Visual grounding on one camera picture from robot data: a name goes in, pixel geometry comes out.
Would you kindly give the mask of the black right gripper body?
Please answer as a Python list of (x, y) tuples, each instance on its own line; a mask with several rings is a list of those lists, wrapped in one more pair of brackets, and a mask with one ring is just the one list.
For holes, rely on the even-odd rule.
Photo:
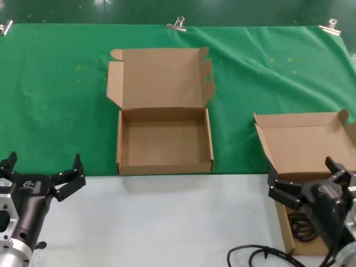
[(309, 181), (300, 192), (303, 209), (333, 255), (352, 242), (344, 224), (346, 211), (341, 196), (341, 186), (329, 180)]

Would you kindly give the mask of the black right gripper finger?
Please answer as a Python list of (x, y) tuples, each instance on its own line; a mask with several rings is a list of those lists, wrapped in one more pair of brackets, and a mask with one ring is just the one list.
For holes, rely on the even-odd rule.
[(347, 170), (344, 165), (335, 162), (330, 156), (326, 157), (325, 165), (331, 173), (329, 181), (340, 185), (342, 190), (355, 186), (354, 172)]
[(300, 192), (302, 184), (278, 178), (278, 173), (273, 165), (268, 170), (268, 196), (290, 209), (300, 209), (302, 201)]

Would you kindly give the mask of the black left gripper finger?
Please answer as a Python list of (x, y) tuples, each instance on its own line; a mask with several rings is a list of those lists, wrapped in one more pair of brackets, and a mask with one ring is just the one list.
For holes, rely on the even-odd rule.
[(83, 188), (86, 185), (86, 177), (80, 154), (76, 154), (72, 169), (53, 174), (50, 177), (53, 182), (51, 194), (58, 202), (62, 202)]
[(14, 166), (17, 162), (17, 154), (12, 151), (8, 158), (1, 161), (0, 175), (2, 179), (8, 181), (16, 181), (18, 173), (14, 171)]

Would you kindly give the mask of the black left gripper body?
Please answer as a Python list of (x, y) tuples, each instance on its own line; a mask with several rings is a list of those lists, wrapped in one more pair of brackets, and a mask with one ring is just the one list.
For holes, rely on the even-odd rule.
[(13, 238), (35, 250), (45, 217), (52, 201), (54, 187), (50, 176), (44, 174), (14, 174), (16, 193), (19, 196), (19, 221)]

